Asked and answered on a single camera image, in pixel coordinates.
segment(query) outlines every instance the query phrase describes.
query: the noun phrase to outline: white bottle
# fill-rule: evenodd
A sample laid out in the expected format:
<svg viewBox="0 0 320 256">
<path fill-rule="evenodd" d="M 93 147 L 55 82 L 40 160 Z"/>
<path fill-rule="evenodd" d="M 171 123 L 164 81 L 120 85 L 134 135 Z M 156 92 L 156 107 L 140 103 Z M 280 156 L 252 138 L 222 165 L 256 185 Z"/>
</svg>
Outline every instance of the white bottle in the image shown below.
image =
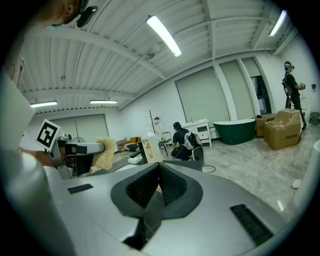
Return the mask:
<svg viewBox="0 0 320 256">
<path fill-rule="evenodd" d="M 146 133 L 141 136 L 142 146 L 146 160 L 149 164 L 162 162 L 162 156 L 158 145 L 157 136 L 146 129 Z"/>
<path fill-rule="evenodd" d="M 282 121 L 279 121 L 279 126 L 280 126 L 281 130 L 284 130 L 284 129 L 285 129 L 285 125 L 283 124 Z"/>
</svg>

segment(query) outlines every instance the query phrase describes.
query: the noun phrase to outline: black vent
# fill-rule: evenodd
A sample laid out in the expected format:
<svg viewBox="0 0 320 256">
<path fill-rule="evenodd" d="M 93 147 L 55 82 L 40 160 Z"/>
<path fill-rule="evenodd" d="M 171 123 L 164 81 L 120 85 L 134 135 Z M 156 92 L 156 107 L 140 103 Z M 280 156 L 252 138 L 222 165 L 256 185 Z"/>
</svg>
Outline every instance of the black vent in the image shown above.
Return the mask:
<svg viewBox="0 0 320 256">
<path fill-rule="evenodd" d="M 164 206 L 181 198 L 187 191 L 187 181 L 160 165 L 159 184 L 162 189 Z"/>
<path fill-rule="evenodd" d="M 91 186 L 90 184 L 85 184 L 85 185 L 70 187 L 70 188 L 68 188 L 68 190 L 69 190 L 70 194 L 75 194 L 75 193 L 79 193 L 79 192 L 89 190 L 92 188 L 93 188 L 93 186 Z"/>
<path fill-rule="evenodd" d="M 153 170 L 130 183 L 125 189 L 126 194 L 142 208 L 146 208 L 158 186 L 158 176 L 158 167 L 155 166 Z"/>
<path fill-rule="evenodd" d="M 232 206 L 230 209 L 257 246 L 263 244 L 273 236 L 244 204 Z"/>
</svg>

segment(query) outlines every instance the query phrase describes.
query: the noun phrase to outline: green bathtub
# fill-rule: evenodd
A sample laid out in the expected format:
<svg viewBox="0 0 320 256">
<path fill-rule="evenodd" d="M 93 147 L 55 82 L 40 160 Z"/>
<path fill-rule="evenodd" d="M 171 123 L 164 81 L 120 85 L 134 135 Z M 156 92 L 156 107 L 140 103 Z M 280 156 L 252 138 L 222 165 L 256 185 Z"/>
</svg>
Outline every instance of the green bathtub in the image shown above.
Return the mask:
<svg viewBox="0 0 320 256">
<path fill-rule="evenodd" d="M 229 145 L 251 141 L 256 134 L 256 120 L 254 118 L 213 122 L 213 125 L 221 139 Z"/>
</svg>

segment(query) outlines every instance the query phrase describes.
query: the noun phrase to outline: ceiling light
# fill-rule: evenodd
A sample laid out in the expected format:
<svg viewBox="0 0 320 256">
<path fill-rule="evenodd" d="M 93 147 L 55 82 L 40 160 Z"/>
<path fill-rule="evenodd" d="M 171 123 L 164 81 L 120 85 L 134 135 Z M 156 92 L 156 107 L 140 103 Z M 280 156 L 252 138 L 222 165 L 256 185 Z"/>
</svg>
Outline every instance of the ceiling light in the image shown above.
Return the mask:
<svg viewBox="0 0 320 256">
<path fill-rule="evenodd" d="M 162 24 L 162 22 L 157 18 L 157 16 L 151 16 L 146 20 L 146 23 L 162 38 L 166 45 L 173 52 L 174 56 L 179 57 L 182 52 L 179 49 L 177 43 L 170 35 L 169 31 Z"/>
<path fill-rule="evenodd" d="M 281 12 L 281 15 L 280 15 L 278 21 L 276 22 L 275 26 L 271 30 L 270 37 L 273 37 L 277 33 L 277 31 L 280 28 L 281 24 L 284 22 L 286 16 L 287 16 L 287 12 L 285 10 L 283 10 Z"/>
<path fill-rule="evenodd" d="M 116 104 L 116 100 L 90 100 L 90 104 Z"/>
<path fill-rule="evenodd" d="M 31 107 L 33 108 L 39 108 L 39 107 L 45 107 L 45 106 L 52 106 L 52 105 L 57 105 L 56 101 L 48 101 L 48 102 L 41 102 L 41 103 L 33 103 L 30 104 Z"/>
</svg>

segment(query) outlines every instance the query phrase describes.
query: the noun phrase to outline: white wall column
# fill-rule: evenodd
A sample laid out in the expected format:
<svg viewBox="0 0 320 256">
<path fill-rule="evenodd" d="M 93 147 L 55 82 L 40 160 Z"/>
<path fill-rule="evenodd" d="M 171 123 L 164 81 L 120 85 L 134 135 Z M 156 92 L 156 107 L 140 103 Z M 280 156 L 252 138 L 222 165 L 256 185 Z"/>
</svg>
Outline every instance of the white wall column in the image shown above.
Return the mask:
<svg viewBox="0 0 320 256">
<path fill-rule="evenodd" d="M 256 94 L 256 89 L 254 86 L 254 83 L 251 80 L 251 77 L 249 75 L 249 72 L 245 66 L 245 64 L 243 63 L 243 61 L 238 57 L 236 59 L 236 62 L 238 63 L 241 72 L 243 73 L 245 82 L 248 86 L 250 95 L 251 95 L 251 99 L 252 99 L 252 104 L 253 104 L 253 109 L 254 109 L 254 114 L 255 115 L 260 115 L 260 107 L 259 107 L 259 102 L 258 102 L 258 98 L 257 98 L 257 94 Z"/>
<path fill-rule="evenodd" d="M 228 107 L 230 121 L 236 121 L 236 120 L 238 120 L 236 105 L 235 105 L 234 98 L 232 96 L 229 84 L 228 84 L 227 79 L 225 77 L 225 74 L 216 61 L 212 62 L 212 67 L 213 67 L 213 70 L 216 74 L 216 77 L 218 78 L 218 80 L 220 82 L 220 85 L 221 85 L 221 88 L 222 88 L 222 91 L 224 94 L 224 98 L 226 101 L 226 105 Z"/>
<path fill-rule="evenodd" d="M 257 67 L 258 67 L 258 69 L 259 69 L 259 71 L 261 73 L 263 82 L 265 84 L 266 91 L 267 91 L 268 97 L 269 97 L 271 112 L 272 113 L 276 113 L 278 110 L 277 110 L 276 105 L 275 105 L 275 100 L 274 100 L 275 99 L 275 95 L 274 95 L 273 90 L 271 90 L 271 86 L 270 86 L 270 83 L 269 83 L 270 79 L 268 79 L 268 77 L 267 77 L 267 75 L 265 73 L 265 69 L 262 67 L 262 64 L 261 64 L 259 58 L 256 55 L 254 55 L 253 59 L 254 59 L 254 62 L 257 65 Z"/>
</svg>

